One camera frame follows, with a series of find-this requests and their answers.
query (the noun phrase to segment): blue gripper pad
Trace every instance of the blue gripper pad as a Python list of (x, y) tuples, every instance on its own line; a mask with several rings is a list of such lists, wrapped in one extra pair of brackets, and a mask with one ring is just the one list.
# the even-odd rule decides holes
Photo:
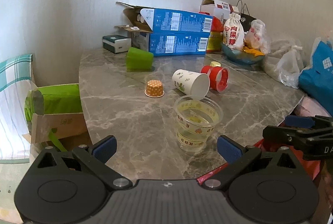
[(300, 127), (300, 128), (311, 128), (315, 125), (315, 121), (310, 117), (299, 117), (289, 115), (284, 120), (287, 126)]
[(115, 137), (106, 139), (93, 149), (91, 154), (104, 164), (117, 152), (117, 140)]
[(220, 136), (217, 139), (217, 152), (229, 163), (236, 161), (243, 155), (244, 147), (241, 145), (235, 146), (232, 140), (225, 136)]

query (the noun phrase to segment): marble table top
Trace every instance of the marble table top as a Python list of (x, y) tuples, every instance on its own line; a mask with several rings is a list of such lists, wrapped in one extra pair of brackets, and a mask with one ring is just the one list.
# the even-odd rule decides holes
[[(133, 181), (196, 178), (219, 167), (225, 163), (216, 151), (219, 135), (244, 146), (254, 144), (265, 126), (280, 124), (304, 95), (259, 68), (233, 64), (218, 53), (155, 57), (153, 72), (127, 72), (125, 57), (126, 53), (104, 49), (84, 53), (79, 87), (92, 142), (114, 135), (118, 150), (107, 165)], [(207, 94), (220, 105), (224, 117), (201, 152), (187, 153), (177, 145), (173, 109), (184, 94), (174, 88), (171, 77), (178, 69), (200, 72), (211, 61), (229, 70), (228, 88)], [(163, 82), (163, 97), (144, 94), (152, 79)]]

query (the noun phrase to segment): polka dot pattern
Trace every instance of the polka dot pattern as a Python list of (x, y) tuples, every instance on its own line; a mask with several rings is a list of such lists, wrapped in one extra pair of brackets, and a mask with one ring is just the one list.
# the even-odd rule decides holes
[(150, 80), (147, 82), (146, 94), (151, 97), (163, 95), (163, 84), (159, 80)]

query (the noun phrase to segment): blue tote bag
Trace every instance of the blue tote bag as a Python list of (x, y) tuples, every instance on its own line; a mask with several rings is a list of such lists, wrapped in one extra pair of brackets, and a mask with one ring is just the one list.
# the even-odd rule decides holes
[(310, 66), (299, 76), (299, 87), (333, 116), (333, 51), (324, 42), (314, 44)]

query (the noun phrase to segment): dark green and white box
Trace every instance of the dark green and white box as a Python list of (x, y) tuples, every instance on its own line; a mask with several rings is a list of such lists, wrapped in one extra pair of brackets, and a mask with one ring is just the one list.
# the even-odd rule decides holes
[(113, 53), (127, 52), (131, 42), (131, 38), (121, 35), (107, 35), (102, 39), (103, 48)]

